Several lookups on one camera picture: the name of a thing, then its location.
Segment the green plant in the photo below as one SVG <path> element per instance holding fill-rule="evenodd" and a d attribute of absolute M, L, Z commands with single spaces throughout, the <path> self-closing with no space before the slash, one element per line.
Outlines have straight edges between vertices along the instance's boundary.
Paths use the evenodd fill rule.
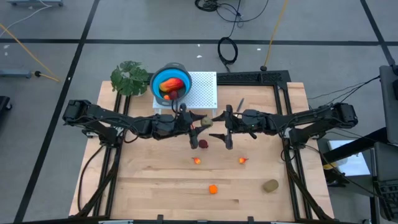
<path fill-rule="evenodd" d="M 140 68 L 140 62 L 125 61 L 116 66 L 111 74 L 112 91 L 125 96 L 141 95 L 147 91 L 148 73 Z"/>

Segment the wooden table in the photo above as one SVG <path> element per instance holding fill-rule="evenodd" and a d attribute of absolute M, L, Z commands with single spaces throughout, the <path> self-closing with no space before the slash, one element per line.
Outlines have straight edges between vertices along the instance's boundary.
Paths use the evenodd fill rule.
<path fill-rule="evenodd" d="M 307 110 L 303 83 L 288 83 L 288 88 L 293 112 Z M 285 105 L 282 91 L 280 97 L 282 105 Z M 111 83 L 103 82 L 97 104 L 113 110 L 115 98 Z M 225 110 L 227 104 L 236 109 L 241 98 L 245 99 L 241 111 L 250 108 L 277 112 L 273 87 L 218 86 L 217 115 Z M 152 100 L 150 91 L 133 97 L 129 116 L 152 115 Z M 195 110 L 194 113 L 208 113 L 211 116 L 211 111 Z M 199 139 L 208 141 L 208 149 L 190 149 L 188 136 L 163 141 L 138 139 L 131 144 L 123 144 L 111 218 L 155 220 L 158 214 L 163 214 L 165 220 L 238 221 L 253 216 L 256 221 L 294 221 L 286 168 L 280 159 L 282 142 L 278 135 L 258 134 L 254 140 L 248 134 L 235 134 L 234 149 L 229 151 L 222 141 L 207 135 L 225 131 L 224 123 L 220 122 L 200 134 Z M 82 167 L 99 148 L 98 143 L 96 138 L 88 140 Z M 308 144 L 317 146 L 313 140 L 309 140 Z M 301 155 L 308 191 L 326 214 L 333 217 L 318 153 L 302 149 Z M 82 206 L 97 188 L 103 156 L 104 150 L 92 160 L 85 172 Z M 202 163 L 195 165 L 193 157 L 199 157 Z M 241 165 L 239 157 L 249 160 Z M 279 188 L 265 193 L 261 185 L 271 179 L 278 180 Z M 215 195 L 208 193 L 211 184 L 218 186 Z M 71 215 L 77 213 L 76 193 L 77 187 Z M 105 190 L 100 214 L 104 213 L 107 194 Z M 300 216 L 305 217 L 302 196 L 297 196 Z"/>

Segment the white pegboard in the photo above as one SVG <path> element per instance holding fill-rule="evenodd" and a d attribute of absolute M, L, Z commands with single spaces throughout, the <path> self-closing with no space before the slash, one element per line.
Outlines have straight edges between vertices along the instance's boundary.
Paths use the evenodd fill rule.
<path fill-rule="evenodd" d="M 188 109 L 217 109 L 217 73 L 216 72 L 189 72 L 192 87 L 189 93 L 178 102 L 185 103 Z M 156 102 L 154 109 L 171 109 Z"/>

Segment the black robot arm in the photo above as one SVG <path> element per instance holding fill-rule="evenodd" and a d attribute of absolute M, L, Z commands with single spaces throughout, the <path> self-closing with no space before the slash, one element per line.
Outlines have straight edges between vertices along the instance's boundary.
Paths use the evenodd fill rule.
<path fill-rule="evenodd" d="M 115 127 L 130 130 L 138 138 L 154 138 L 162 140 L 188 134 L 192 149 L 198 147 L 198 135 L 209 128 L 210 125 L 192 126 L 194 121 L 201 120 L 206 115 L 197 115 L 187 112 L 185 104 L 181 104 L 174 117 L 171 114 L 155 114 L 147 117 L 130 117 L 117 112 L 106 110 L 98 105 L 91 104 L 87 100 L 70 100 L 62 116 L 65 125 L 82 127 L 84 134 L 91 132 L 99 136 L 102 145 L 115 146 L 120 138 Z"/>
<path fill-rule="evenodd" d="M 314 110 L 303 111 L 288 115 L 270 114 L 257 110 L 245 110 L 243 113 L 234 113 L 232 106 L 227 105 L 226 111 L 212 119 L 225 121 L 227 133 L 210 134 L 210 136 L 223 140 L 227 149 L 233 148 L 232 134 L 248 133 L 253 139 L 255 133 L 268 135 L 285 135 L 289 131 L 290 145 L 301 148 L 312 136 L 325 135 L 325 131 L 332 128 L 352 128 L 358 123 L 353 106 L 346 103 L 320 106 Z M 310 124 L 306 128 L 295 128 L 301 124 Z"/>

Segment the blue bowl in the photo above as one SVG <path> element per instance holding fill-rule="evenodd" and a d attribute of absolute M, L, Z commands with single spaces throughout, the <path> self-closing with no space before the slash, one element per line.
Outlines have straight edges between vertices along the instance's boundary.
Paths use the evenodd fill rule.
<path fill-rule="evenodd" d="M 171 100 L 163 99 L 162 95 L 160 94 L 159 85 L 167 81 L 170 78 L 179 78 L 183 81 L 185 86 L 185 93 L 178 98 L 181 100 L 184 98 L 188 92 L 191 90 L 192 87 L 192 79 L 189 73 L 186 71 L 185 67 L 176 62 L 168 63 L 163 68 L 159 69 L 157 72 L 154 73 L 150 80 L 150 90 L 152 94 L 155 96 L 156 101 L 164 106 L 171 106 Z"/>

